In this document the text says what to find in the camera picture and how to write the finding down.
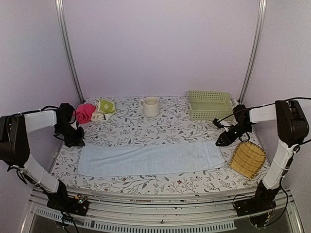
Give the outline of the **light blue towel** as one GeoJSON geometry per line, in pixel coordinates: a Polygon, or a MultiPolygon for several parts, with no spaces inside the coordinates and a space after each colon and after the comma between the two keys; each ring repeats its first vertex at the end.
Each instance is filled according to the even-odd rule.
{"type": "Polygon", "coordinates": [[[82,148],[78,174],[90,177],[165,175],[216,169],[225,165],[212,142],[148,145],[140,147],[82,148]]]}

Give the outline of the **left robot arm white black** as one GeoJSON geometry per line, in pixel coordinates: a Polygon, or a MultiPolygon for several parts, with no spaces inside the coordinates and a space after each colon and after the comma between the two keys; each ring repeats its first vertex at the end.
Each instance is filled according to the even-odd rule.
{"type": "Polygon", "coordinates": [[[75,117],[76,111],[69,103],[1,116],[0,159],[7,164],[8,171],[16,170],[24,183],[40,188],[48,197],[49,208],[85,216],[89,207],[87,197],[81,194],[70,197],[66,185],[53,177],[33,157],[28,139],[32,132],[53,127],[53,136],[63,140],[66,147],[83,147],[84,130],[75,117]]]}

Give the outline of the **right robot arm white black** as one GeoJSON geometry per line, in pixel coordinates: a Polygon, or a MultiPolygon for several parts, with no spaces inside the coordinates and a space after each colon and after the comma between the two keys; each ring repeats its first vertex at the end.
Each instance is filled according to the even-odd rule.
{"type": "Polygon", "coordinates": [[[282,190],[282,180],[288,172],[294,155],[307,143],[309,124],[299,104],[300,98],[277,100],[274,103],[247,108],[239,104],[233,108],[236,120],[233,126],[225,126],[221,119],[213,124],[225,131],[220,134],[216,146],[226,147],[244,134],[252,132],[252,126],[266,121],[277,125],[278,145],[267,174],[257,186],[254,197],[233,203],[239,216],[259,213],[276,207],[275,197],[282,190]]]}

